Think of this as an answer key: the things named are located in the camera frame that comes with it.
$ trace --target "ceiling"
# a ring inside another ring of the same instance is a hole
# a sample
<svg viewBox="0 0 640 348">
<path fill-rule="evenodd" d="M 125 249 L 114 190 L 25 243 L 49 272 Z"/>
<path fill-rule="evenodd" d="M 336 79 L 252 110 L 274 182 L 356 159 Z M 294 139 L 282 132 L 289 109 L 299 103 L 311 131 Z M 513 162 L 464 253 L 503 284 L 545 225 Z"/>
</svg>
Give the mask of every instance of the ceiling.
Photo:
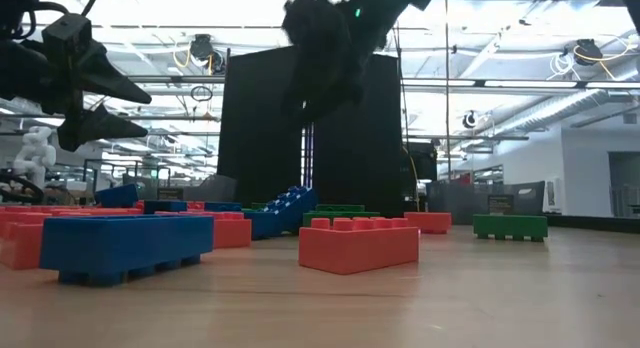
<svg viewBox="0 0 640 348">
<path fill-rule="evenodd" d="M 43 1 L 58 2 L 70 11 L 79 12 L 88 0 Z M 287 39 L 279 29 L 285 1 L 97 0 L 89 18 L 94 25 L 94 39 L 105 44 L 111 62 L 122 72 L 137 76 L 203 75 L 206 69 L 193 62 L 180 67 L 195 34 L 210 34 L 216 49 L 224 52 L 229 48 L 232 55 L 286 46 Z M 58 17 L 58 13 L 38 13 L 39 29 L 35 37 Z M 447 98 L 445 87 L 428 86 L 430 83 L 427 87 L 424 79 L 603 81 L 613 79 L 603 65 L 613 71 L 630 64 L 638 55 L 638 35 L 619 0 L 433 0 L 424 12 L 408 8 L 400 17 L 398 27 L 389 33 L 389 43 L 381 54 L 396 55 L 394 34 L 397 34 L 402 48 L 412 136 L 446 134 L 447 112 L 451 134 L 471 135 L 491 129 L 549 97 L 573 93 L 553 89 L 453 87 Z M 578 39 L 595 40 L 606 59 L 603 65 L 584 67 L 575 64 L 569 58 L 571 55 L 559 58 L 565 48 L 572 50 Z M 214 96 L 202 103 L 195 102 L 187 93 L 194 86 L 146 84 L 144 88 L 153 97 L 150 105 L 110 99 L 106 106 L 114 113 L 134 116 L 184 117 L 189 111 L 190 116 L 208 112 L 219 117 L 223 85 L 211 85 Z M 182 95 L 184 102 L 175 94 Z M 87 97 L 88 106 L 99 98 Z M 589 114 L 604 114 L 607 109 L 604 105 Z M 462 125 L 462 117 L 469 111 L 483 117 L 473 132 Z M 40 120 L 39 123 L 59 122 Z M 144 153 L 148 146 L 150 152 L 164 153 L 203 153 L 201 148 L 207 148 L 215 155 L 220 123 L 210 120 L 142 120 L 138 123 L 158 133 L 207 132 L 209 135 L 178 135 L 173 142 L 153 135 L 128 142 L 138 144 L 137 149 L 131 149 L 135 147 L 131 145 L 127 148 L 103 143 L 130 153 Z"/>
</svg>

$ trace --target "security camera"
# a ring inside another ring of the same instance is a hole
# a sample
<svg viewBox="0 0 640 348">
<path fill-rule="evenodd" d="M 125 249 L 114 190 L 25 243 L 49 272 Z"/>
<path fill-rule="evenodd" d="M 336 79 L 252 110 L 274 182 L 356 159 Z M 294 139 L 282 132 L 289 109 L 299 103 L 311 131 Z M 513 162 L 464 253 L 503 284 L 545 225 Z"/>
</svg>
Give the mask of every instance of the security camera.
<svg viewBox="0 0 640 348">
<path fill-rule="evenodd" d="M 465 113 L 462 118 L 462 125 L 467 129 L 473 129 L 478 125 L 478 117 L 476 116 L 476 112 L 469 111 Z"/>
</svg>

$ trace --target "white robot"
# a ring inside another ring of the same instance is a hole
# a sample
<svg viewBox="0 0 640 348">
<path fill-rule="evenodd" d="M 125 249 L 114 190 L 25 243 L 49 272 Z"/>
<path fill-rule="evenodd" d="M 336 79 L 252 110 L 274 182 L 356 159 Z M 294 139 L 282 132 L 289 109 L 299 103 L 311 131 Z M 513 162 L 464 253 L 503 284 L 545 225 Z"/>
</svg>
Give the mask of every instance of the white robot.
<svg viewBox="0 0 640 348">
<path fill-rule="evenodd" d="M 13 162 L 15 175 L 27 175 L 38 188 L 44 189 L 47 168 L 56 163 L 56 149 L 49 145 L 51 128 L 31 127 L 22 136 L 22 149 Z"/>
</svg>

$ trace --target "green lego brick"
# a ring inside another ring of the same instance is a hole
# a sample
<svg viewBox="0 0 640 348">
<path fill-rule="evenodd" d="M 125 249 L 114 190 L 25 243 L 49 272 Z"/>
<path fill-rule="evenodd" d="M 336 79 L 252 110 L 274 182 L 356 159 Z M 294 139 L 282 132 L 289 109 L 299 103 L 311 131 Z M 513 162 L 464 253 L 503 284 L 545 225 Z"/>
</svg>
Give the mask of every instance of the green lego brick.
<svg viewBox="0 0 640 348">
<path fill-rule="evenodd" d="M 329 218 L 333 224 L 333 218 L 355 218 L 355 217 L 379 217 L 378 212 L 309 212 L 305 213 L 302 218 L 303 227 L 311 227 L 311 220 L 313 218 Z"/>
<path fill-rule="evenodd" d="M 363 205 L 331 205 L 331 204 L 318 204 L 316 206 L 317 212 L 364 212 Z"/>
<path fill-rule="evenodd" d="M 521 241 L 530 237 L 534 242 L 542 242 L 549 236 L 549 227 L 547 217 L 476 214 L 473 216 L 473 233 L 480 239 L 493 235 L 497 240 L 511 237 Z"/>
</svg>

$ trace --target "blue lego brick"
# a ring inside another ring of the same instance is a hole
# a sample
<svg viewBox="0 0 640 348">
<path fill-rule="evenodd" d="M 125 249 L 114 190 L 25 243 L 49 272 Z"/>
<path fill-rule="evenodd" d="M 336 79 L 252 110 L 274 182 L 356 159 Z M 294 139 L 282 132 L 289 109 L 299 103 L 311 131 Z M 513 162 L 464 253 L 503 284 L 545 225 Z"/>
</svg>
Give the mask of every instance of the blue lego brick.
<svg viewBox="0 0 640 348">
<path fill-rule="evenodd" d="M 155 212 L 186 212 L 187 202 L 184 201 L 144 201 L 144 214 Z"/>
<path fill-rule="evenodd" d="M 96 203 L 103 208 L 133 208 L 138 202 L 138 188 L 135 184 L 104 189 L 95 193 Z"/>
<path fill-rule="evenodd" d="M 251 219 L 251 239 L 266 239 L 282 234 L 278 215 L 272 212 L 245 212 L 244 217 Z"/>
<path fill-rule="evenodd" d="M 297 233 L 304 214 L 315 209 L 317 204 L 318 197 L 312 188 L 291 187 L 287 193 L 267 203 L 264 211 L 278 215 L 282 231 Z"/>
<path fill-rule="evenodd" d="M 242 204 L 205 202 L 204 210 L 208 212 L 242 212 Z"/>
<path fill-rule="evenodd" d="M 111 286 L 124 278 L 196 264 L 213 250 L 210 217 L 115 216 L 50 218 L 40 268 L 61 283 Z"/>
</svg>

